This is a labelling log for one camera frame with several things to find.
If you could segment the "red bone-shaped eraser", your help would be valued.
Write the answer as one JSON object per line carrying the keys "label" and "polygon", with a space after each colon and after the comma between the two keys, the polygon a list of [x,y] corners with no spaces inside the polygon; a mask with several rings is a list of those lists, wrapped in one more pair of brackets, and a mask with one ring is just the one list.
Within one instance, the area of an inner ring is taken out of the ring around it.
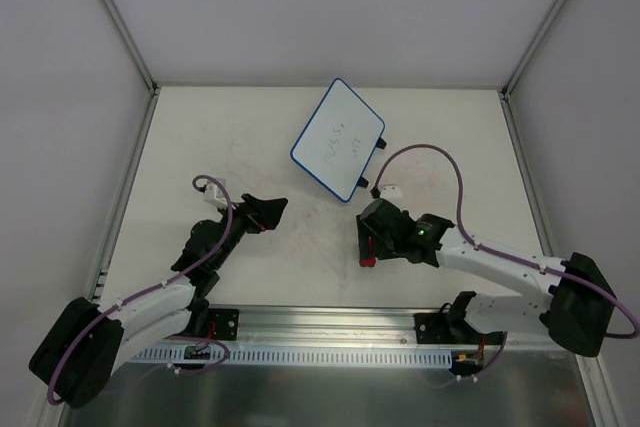
{"label": "red bone-shaped eraser", "polygon": [[358,248],[359,265],[363,268],[373,268],[376,265],[373,239],[367,235],[360,237],[358,241]]}

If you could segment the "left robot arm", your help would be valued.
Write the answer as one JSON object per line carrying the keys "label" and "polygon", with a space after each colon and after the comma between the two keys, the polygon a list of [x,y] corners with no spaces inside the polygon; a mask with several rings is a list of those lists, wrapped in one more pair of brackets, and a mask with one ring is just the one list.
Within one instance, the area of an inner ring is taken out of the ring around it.
{"label": "left robot arm", "polygon": [[219,220],[193,225],[169,275],[100,301],[70,301],[28,364],[45,384],[48,403],[80,408],[145,348],[176,335],[204,337],[207,296],[220,268],[245,236],[275,230],[287,205],[285,198],[244,194],[221,209]]}

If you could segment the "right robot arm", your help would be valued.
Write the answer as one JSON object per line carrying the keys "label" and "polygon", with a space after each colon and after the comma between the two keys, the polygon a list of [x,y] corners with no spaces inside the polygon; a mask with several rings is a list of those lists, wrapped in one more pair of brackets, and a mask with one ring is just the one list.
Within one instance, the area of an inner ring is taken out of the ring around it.
{"label": "right robot arm", "polygon": [[372,268],[404,259],[482,278],[509,296],[460,292],[426,334],[439,342],[474,344],[517,332],[547,336],[565,350],[598,356],[615,295],[595,262],[579,253],[564,260],[526,256],[463,233],[448,219],[409,213],[379,198],[356,217],[359,262]]}

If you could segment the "blue-framed whiteboard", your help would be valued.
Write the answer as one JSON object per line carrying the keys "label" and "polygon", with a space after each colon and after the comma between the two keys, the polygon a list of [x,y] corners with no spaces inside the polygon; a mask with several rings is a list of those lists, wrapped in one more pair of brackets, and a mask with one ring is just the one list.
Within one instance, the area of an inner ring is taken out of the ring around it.
{"label": "blue-framed whiteboard", "polygon": [[382,117],[343,79],[334,79],[290,150],[291,160],[343,203],[364,184],[377,149]]}

